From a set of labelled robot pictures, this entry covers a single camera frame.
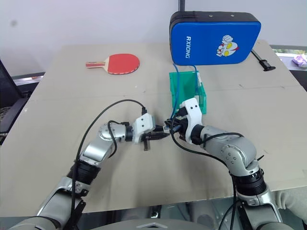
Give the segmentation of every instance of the beige table surface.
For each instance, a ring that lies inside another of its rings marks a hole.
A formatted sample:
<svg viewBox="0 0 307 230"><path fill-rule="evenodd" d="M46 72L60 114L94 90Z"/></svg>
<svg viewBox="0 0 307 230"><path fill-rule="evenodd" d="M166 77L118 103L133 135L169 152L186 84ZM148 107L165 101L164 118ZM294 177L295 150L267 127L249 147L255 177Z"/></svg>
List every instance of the beige table surface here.
<svg viewBox="0 0 307 230"><path fill-rule="evenodd" d="M276 69L262 71L252 55L236 65L198 67L208 97L203 123L249 138L258 156L265 155L260 165L271 190L307 186L307 93L265 41L254 48ZM86 61L126 52L141 60L132 74L113 76L84 67ZM0 216L35 214L72 166L87 126L109 104L139 100L162 124L171 113L170 71L168 44L64 47L0 148ZM85 143L104 122L132 122L139 115L139 106L132 103L113 107ZM151 141L150 151L142 148L119 145L94 180L85 212L232 195L231 179L221 163L185 152L171 138Z"/></svg>

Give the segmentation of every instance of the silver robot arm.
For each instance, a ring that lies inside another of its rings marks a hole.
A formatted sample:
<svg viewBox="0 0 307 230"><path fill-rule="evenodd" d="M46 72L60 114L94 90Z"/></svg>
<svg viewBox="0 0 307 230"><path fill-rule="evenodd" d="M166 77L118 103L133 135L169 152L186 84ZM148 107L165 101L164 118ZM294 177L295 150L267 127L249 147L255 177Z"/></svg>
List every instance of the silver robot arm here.
<svg viewBox="0 0 307 230"><path fill-rule="evenodd" d="M236 184L237 196L243 204L239 210L240 215L249 220L252 229L258 229L269 222L282 222L273 195L263 180L263 170L256 159L256 148L252 142L238 135L218 136L227 132L204 126L195 98L184 101L177 115L185 124L179 130L181 139L200 145L227 165Z"/></svg>
<svg viewBox="0 0 307 230"><path fill-rule="evenodd" d="M145 113L129 124L110 124L116 142L133 141L139 143L143 134L155 129L154 118ZM82 200L91 188L91 183L102 168L103 162L113 152L114 142L107 124L100 127L96 138L81 152L75 187L75 210L71 216L72 170L62 177L55 189L40 206L35 217L26 219L13 226L11 230L61 230L71 229L79 220L86 203Z"/></svg>

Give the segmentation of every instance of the purple object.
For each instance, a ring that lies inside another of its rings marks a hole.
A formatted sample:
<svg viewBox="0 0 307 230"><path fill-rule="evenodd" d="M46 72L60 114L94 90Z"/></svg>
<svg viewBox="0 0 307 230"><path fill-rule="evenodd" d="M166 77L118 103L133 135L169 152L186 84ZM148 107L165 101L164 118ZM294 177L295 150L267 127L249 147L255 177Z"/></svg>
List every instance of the purple object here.
<svg viewBox="0 0 307 230"><path fill-rule="evenodd" d="M297 55L292 59L292 61L297 64L299 67L307 68L307 58L305 54Z"/></svg>

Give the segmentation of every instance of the ping pong paddle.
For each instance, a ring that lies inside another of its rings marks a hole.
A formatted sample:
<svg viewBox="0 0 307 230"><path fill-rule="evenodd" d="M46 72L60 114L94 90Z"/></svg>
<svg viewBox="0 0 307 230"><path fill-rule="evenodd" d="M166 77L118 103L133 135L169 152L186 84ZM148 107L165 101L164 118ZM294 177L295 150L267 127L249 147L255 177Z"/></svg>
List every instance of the ping pong paddle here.
<svg viewBox="0 0 307 230"><path fill-rule="evenodd" d="M140 60L132 54L113 54L105 61L87 62L85 66L89 69L104 68L110 74L127 74L137 70Z"/></svg>

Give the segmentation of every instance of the green plastic box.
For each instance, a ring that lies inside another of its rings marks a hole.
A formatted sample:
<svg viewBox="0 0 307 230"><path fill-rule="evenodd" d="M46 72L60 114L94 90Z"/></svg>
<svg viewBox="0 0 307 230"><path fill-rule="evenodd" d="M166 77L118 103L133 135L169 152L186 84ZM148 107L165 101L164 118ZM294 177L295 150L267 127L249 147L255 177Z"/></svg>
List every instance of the green plastic box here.
<svg viewBox="0 0 307 230"><path fill-rule="evenodd" d="M175 106L177 92L177 72L169 73L169 82L172 93L172 106ZM202 114L207 113L207 96L199 77L199 72L179 72L179 96L176 105L176 110L179 105L192 97L195 97L199 103Z"/></svg>

